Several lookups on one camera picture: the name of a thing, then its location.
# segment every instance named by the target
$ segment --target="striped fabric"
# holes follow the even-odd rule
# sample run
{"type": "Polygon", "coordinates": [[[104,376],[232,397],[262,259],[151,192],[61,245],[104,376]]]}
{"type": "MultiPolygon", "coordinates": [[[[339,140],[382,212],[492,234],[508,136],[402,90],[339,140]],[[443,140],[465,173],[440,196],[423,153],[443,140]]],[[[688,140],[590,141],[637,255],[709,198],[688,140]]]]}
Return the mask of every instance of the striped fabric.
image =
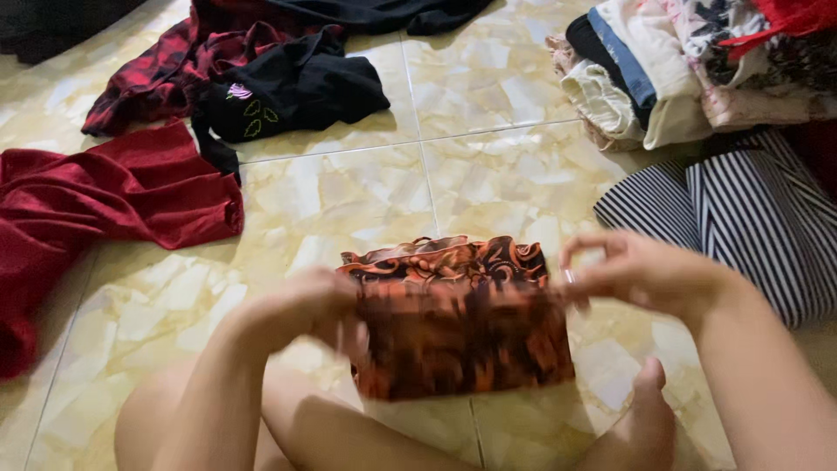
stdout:
{"type": "Polygon", "coordinates": [[[691,248],[747,277],[788,327],[837,313],[837,205],[773,130],[686,167],[635,173],[593,207],[611,228],[691,248]]]}

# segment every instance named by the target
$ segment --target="orange and black garment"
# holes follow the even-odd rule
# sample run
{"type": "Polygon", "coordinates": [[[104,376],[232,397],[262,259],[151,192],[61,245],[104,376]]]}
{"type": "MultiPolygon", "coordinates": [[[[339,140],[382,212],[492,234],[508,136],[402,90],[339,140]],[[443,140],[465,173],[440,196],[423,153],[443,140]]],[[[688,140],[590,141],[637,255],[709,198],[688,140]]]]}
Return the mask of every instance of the orange and black garment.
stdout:
{"type": "Polygon", "coordinates": [[[463,235],[343,253],[362,285],[369,353],[353,367],[365,397],[390,401],[502,391],[575,376],[563,305],[540,246],[463,235]]]}

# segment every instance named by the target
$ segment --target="denim fabric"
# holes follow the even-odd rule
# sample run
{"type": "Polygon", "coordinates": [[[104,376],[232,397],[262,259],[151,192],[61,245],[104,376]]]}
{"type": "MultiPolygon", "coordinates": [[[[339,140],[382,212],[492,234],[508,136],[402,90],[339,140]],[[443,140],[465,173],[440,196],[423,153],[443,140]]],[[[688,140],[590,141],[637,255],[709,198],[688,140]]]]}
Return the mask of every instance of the denim fabric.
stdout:
{"type": "Polygon", "coordinates": [[[610,57],[614,59],[619,66],[619,70],[622,71],[622,77],[628,84],[630,95],[636,100],[640,108],[653,108],[657,102],[657,92],[628,46],[616,36],[616,33],[602,19],[595,7],[590,8],[587,18],[593,25],[598,38],[602,40],[604,48],[608,50],[610,57]]]}

